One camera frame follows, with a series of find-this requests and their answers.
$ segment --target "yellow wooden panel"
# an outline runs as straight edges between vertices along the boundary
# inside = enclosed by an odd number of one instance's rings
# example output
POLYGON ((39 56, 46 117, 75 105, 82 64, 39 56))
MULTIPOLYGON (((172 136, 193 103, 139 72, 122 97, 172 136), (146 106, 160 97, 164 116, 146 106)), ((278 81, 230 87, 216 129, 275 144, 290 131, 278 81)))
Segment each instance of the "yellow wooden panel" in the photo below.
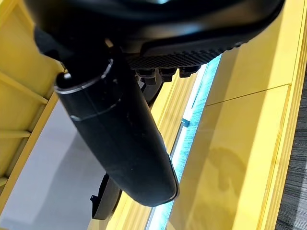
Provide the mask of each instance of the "yellow wooden panel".
POLYGON ((40 102, 0 82, 0 130, 27 130, 40 102))
POLYGON ((207 104, 291 84, 301 35, 302 5, 304 0, 286 1, 283 13, 265 31, 240 49, 228 52, 237 52, 237 56, 228 72, 218 70, 207 104))
POLYGON ((205 108, 170 217, 176 230, 257 228, 288 89, 205 108))
POLYGON ((23 148, 22 152, 20 153, 20 156, 14 166, 14 168, 12 169, 12 173, 10 173, 10 176, 8 178, 8 181, 0 195, 0 213, 3 211, 5 204, 17 182, 17 179, 26 163, 26 161, 28 160, 28 157, 41 133, 41 131, 43 130, 56 102, 58 101, 58 97, 55 93, 52 94, 52 96, 50 97, 50 100, 48 101, 48 104, 46 105, 42 115, 40 116, 37 124, 35 125, 35 128, 33 129, 33 132, 31 133, 25 147, 23 148))
POLYGON ((0 177, 11 163, 22 139, 0 139, 0 177))
POLYGON ((0 28, 0 52, 0 71, 39 95, 48 93, 60 68, 38 52, 20 7, 14 8, 0 28))

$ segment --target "black plastic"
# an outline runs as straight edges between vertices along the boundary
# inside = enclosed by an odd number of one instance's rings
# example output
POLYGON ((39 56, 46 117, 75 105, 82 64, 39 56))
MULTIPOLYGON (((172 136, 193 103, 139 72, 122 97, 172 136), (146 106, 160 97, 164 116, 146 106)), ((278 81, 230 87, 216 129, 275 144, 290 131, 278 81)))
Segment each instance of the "black plastic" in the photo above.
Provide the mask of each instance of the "black plastic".
POLYGON ((106 220, 111 217, 117 207, 121 192, 117 184, 106 174, 99 187, 98 196, 91 196, 92 218, 106 220))
POLYGON ((111 59, 103 74, 87 82, 58 75, 55 91, 114 182, 137 202, 154 207, 175 199, 179 185, 161 134, 129 73, 124 62, 111 59))
POLYGON ((150 2, 26 0, 38 25, 65 47, 96 50, 108 38, 135 70, 208 63, 258 35, 284 0, 150 2))

